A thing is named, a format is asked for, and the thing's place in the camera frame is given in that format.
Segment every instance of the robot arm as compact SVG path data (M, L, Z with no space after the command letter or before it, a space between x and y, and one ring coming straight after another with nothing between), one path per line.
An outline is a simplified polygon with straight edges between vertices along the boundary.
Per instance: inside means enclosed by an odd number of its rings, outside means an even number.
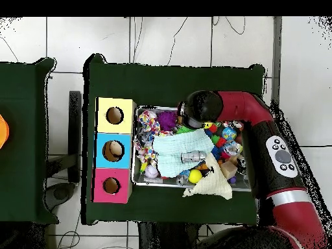
M294 249L327 248L325 232L300 172L263 101L241 91L197 91L180 103L178 113L190 128L201 128L206 121L246 121L256 171L255 182L250 184L260 201L260 222L270 231L284 234Z

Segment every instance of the yellow box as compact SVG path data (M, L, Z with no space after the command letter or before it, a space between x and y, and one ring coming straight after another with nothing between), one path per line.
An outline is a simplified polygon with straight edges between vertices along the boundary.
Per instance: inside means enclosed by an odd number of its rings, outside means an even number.
M97 97L98 133L131 134L135 107L132 99Z

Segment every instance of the shape sorter box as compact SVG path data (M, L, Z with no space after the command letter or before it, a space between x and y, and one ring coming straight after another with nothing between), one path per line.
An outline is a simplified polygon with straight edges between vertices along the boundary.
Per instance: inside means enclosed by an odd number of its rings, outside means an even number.
M130 169L135 107L131 99L96 98L92 202L128 202L132 192ZM120 147L120 156L113 155L114 142Z

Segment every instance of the beige cloth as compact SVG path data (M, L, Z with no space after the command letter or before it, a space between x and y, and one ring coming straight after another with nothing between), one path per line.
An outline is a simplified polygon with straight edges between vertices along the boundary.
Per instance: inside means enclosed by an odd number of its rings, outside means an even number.
M197 182L192 189L186 188L183 197L193 196L194 194L202 194L223 196L226 200L229 200L232 195L231 186L221 172L221 169L212 153L207 155L205 163L210 170L211 168L213 169L213 172L210 171L205 177Z

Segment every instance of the blue box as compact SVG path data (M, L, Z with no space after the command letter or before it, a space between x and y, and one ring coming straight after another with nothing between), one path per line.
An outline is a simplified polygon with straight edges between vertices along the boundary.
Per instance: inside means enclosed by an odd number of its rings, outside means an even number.
M131 136L126 134L97 133L96 168L130 168L130 156L132 151ZM118 141L123 145L124 154L119 161L108 161L102 155L102 148L107 141Z

